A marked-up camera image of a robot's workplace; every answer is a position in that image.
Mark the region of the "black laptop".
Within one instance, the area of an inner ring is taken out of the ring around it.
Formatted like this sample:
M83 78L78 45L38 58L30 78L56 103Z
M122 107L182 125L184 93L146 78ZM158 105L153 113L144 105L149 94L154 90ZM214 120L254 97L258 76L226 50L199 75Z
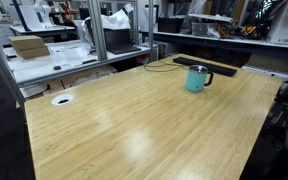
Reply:
M106 48L109 52L117 55L129 52L140 51L131 43L128 29L104 30Z

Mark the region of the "black box on shelf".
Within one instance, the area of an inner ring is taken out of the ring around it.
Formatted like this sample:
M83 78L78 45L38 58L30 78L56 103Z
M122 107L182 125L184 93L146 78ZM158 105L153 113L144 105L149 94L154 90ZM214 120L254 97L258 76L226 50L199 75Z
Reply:
M183 18L159 18L158 31L167 33L179 33Z

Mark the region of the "white crumpled plastic bag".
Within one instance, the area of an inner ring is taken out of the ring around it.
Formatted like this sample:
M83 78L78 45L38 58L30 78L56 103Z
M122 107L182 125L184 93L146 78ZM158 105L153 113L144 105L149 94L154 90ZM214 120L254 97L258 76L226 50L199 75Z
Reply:
M110 30L130 29L130 20L128 15L120 9L110 16L101 15L102 27Z

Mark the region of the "black computer keyboard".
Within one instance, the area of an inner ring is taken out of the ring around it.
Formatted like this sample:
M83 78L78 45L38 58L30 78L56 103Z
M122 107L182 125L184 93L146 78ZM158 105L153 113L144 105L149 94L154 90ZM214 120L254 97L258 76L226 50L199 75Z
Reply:
M219 66L219 65L215 65L211 63L205 63L202 61L188 59L184 57L176 57L173 59L173 61L175 63L186 65L186 66L191 66L191 65L205 66L209 71L213 73L217 73L217 74L228 76L228 77L233 77L237 72L236 69L227 68L227 67L223 67L223 66Z

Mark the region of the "flat cardboard under bench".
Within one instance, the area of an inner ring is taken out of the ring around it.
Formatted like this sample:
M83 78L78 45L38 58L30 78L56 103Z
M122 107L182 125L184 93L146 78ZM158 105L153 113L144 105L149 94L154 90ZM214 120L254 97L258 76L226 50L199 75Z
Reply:
M64 89L68 89L83 83L88 83L102 77L111 76L117 73L117 70L110 66L104 65L82 72L62 76L53 80L27 85L20 88L25 99L35 98L43 95L52 94Z

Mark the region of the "long grey shelf bench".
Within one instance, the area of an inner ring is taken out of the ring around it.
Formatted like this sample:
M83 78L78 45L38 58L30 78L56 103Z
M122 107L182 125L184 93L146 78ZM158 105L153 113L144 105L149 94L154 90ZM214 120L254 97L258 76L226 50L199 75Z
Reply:
M235 43L235 44L243 44L243 45L256 45L262 47L269 48L285 48L288 49L288 45L285 44L272 44L265 42L263 40L244 40L244 39L216 39L209 37L198 37L187 34L179 34L179 33L167 33L167 32L154 32L153 33L154 40L160 41L174 41L178 43L191 43L198 44L201 42L202 44L210 43Z

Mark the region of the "stacked cardboard boxes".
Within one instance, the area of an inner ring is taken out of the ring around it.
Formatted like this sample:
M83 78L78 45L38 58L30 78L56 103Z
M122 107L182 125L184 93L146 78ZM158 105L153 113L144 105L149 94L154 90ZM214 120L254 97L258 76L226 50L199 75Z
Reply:
M32 59L50 54L43 39L35 35L9 37L15 52L23 59Z

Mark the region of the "black chair at right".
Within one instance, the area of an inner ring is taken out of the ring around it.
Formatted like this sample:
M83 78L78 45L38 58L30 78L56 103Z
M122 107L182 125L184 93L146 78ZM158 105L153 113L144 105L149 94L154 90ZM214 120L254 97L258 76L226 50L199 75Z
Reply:
M240 180L288 180L288 61L250 60L244 69L282 79Z

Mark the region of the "aluminium frame post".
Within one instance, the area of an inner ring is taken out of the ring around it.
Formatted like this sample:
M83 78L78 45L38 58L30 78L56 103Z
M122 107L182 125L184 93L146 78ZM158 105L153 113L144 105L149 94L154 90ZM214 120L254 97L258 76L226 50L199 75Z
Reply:
M107 52L105 45L105 38L102 27L102 20L100 14L100 6L98 0L87 0L89 7L89 14L91 18L93 39L96 46L96 53L99 61L107 60Z

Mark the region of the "white workbench with frame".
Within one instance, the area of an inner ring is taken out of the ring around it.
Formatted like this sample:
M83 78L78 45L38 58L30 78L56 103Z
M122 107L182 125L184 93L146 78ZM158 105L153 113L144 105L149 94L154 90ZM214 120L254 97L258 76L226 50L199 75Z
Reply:
M16 59L20 70L11 70L7 55L0 44L0 74L21 109L24 108L24 103L27 101L20 91L21 87L134 58L151 53L153 50L152 44L148 47L136 45L137 48L140 48L140 51L114 55L108 52L106 48L107 60L99 61L97 53L90 54L86 49L86 42L81 40L50 44L50 47L59 46L62 46L62 49L58 52L51 51L47 56L26 61Z

